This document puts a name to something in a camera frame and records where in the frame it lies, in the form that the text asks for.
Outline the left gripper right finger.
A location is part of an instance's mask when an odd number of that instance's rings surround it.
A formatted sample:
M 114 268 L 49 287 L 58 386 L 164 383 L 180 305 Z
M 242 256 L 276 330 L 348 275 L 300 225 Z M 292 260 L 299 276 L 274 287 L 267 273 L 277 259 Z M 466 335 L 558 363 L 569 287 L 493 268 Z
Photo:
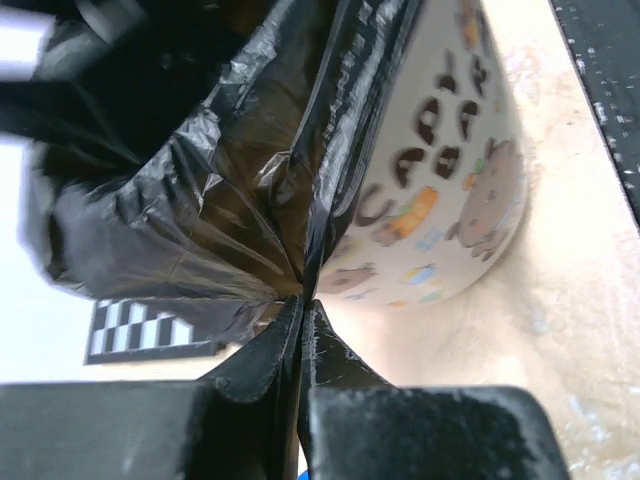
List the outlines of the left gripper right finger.
M 314 479 L 566 479 L 545 411 L 511 386 L 401 388 L 304 318 L 299 439 Z

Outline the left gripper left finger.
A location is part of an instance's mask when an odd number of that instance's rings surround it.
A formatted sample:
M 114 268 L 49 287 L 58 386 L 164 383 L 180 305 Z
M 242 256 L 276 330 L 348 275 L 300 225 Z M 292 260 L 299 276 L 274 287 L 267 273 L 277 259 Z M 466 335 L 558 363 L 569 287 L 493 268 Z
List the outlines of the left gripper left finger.
M 304 302 L 196 380 L 1 389 L 5 479 L 293 479 Z

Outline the beige round trash bin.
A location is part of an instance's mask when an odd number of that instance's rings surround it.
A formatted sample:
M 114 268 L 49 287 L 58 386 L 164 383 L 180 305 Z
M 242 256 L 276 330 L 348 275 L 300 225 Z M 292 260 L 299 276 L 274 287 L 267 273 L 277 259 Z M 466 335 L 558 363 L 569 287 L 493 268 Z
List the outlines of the beige round trash bin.
M 483 4 L 424 2 L 318 296 L 408 310 L 476 282 L 522 218 L 521 138 Z

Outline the black trash bag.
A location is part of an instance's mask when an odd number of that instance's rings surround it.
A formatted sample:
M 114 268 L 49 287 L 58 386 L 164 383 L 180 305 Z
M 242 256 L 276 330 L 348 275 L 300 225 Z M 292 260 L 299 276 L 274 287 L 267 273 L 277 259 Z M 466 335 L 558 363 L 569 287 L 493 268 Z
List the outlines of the black trash bag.
M 419 1 L 23 1 L 55 18 L 1 128 L 42 275 L 243 343 L 347 229 Z

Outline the black white chessboard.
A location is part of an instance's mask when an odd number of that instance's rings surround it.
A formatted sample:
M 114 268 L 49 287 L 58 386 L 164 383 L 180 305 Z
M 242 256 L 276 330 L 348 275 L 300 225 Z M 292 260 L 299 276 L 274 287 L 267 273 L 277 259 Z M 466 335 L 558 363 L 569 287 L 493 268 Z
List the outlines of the black white chessboard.
M 182 318 L 136 300 L 94 303 L 85 349 L 86 365 L 212 356 L 206 332 Z

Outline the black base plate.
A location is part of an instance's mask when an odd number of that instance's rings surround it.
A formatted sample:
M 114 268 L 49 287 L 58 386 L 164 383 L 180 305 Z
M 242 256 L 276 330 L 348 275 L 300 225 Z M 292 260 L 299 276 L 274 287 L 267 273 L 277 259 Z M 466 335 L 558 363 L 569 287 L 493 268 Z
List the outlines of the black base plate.
M 553 0 L 554 16 L 634 217 L 639 216 L 639 2 Z

